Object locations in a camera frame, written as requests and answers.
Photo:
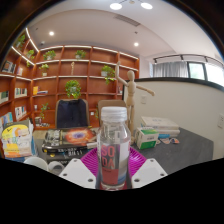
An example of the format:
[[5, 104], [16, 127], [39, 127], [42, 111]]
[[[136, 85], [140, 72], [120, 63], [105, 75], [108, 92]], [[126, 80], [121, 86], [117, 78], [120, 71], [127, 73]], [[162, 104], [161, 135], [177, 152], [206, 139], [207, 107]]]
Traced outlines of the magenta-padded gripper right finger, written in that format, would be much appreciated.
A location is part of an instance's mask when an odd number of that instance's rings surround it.
[[146, 159], [134, 148], [130, 149], [128, 171], [133, 188], [141, 188], [167, 176], [166, 171], [154, 159]]

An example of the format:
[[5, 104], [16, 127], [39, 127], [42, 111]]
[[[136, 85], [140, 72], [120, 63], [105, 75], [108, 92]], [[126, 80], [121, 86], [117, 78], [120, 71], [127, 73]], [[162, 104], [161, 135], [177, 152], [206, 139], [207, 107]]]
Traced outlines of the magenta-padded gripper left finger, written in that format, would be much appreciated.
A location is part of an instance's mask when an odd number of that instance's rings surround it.
[[99, 187], [97, 149], [90, 150], [81, 159], [72, 159], [60, 173], [60, 177], [84, 188], [97, 189]]

